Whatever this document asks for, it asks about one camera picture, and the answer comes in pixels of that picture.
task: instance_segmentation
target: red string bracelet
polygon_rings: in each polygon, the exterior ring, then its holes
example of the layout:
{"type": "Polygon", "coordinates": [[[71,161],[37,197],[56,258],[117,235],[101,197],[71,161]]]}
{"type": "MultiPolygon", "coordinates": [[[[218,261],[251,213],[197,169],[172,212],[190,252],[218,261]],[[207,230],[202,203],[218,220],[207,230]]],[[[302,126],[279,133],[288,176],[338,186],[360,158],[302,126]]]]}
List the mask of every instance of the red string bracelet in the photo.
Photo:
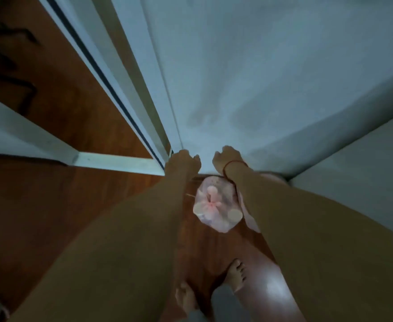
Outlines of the red string bracelet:
{"type": "Polygon", "coordinates": [[[247,167],[249,167],[249,165],[247,165],[246,162],[244,162],[244,161],[229,161],[229,162],[227,162],[226,165],[223,167],[223,171],[222,171],[223,176],[224,176],[228,181],[230,181],[232,184],[235,184],[231,179],[229,179],[229,178],[226,176],[226,172],[225,172],[226,166],[228,166],[230,163],[243,163],[243,164],[246,165],[247,167]]]}

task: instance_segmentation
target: person's left foot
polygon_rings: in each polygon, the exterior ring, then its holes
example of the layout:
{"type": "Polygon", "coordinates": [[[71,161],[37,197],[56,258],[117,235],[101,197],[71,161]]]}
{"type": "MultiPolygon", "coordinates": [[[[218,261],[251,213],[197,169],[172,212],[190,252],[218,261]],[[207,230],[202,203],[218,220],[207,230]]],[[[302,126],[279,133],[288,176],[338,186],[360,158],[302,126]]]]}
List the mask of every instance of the person's left foot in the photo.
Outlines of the person's left foot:
{"type": "Polygon", "coordinates": [[[175,290],[175,299],[177,300],[178,306],[180,306],[186,314],[198,309],[195,293],[187,282],[183,281],[180,287],[175,290]]]}

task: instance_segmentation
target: bare foot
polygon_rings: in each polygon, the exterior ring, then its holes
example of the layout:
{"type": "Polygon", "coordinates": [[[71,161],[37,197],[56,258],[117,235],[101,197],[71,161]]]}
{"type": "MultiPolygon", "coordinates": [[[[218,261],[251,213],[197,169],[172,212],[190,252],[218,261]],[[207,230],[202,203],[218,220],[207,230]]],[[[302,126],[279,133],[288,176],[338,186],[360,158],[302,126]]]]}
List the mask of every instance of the bare foot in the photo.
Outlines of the bare foot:
{"type": "Polygon", "coordinates": [[[198,309],[195,293],[185,281],[175,290],[175,299],[177,300],[178,306],[180,306],[186,314],[198,309]]]}
{"type": "Polygon", "coordinates": [[[229,266],[223,283],[231,286],[233,292],[237,292],[244,286],[245,280],[245,265],[240,260],[235,259],[229,266]]]}

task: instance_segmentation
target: gray pants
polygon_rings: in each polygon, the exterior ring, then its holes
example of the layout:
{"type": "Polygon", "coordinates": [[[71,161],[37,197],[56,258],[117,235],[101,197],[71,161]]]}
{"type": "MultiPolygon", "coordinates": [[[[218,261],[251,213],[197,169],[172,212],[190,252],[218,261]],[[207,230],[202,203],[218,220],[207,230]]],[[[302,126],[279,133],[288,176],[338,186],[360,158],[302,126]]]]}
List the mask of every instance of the gray pants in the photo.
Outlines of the gray pants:
{"type": "MultiPolygon", "coordinates": [[[[241,306],[229,285],[221,285],[211,296],[216,322],[251,322],[249,312],[241,306]]],[[[191,312],[183,322],[207,322],[200,310],[191,312]]]]}

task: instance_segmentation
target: person's right hand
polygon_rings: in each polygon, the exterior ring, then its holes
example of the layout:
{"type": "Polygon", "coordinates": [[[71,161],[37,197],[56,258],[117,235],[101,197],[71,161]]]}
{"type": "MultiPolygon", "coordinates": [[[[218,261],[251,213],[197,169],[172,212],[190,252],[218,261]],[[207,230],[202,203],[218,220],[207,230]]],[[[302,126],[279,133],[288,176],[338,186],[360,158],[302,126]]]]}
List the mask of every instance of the person's right hand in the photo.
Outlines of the person's right hand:
{"type": "Polygon", "coordinates": [[[244,161],[240,152],[231,146],[224,146],[222,152],[216,151],[213,157],[213,165],[220,174],[223,174],[223,168],[230,161],[244,161]]]}

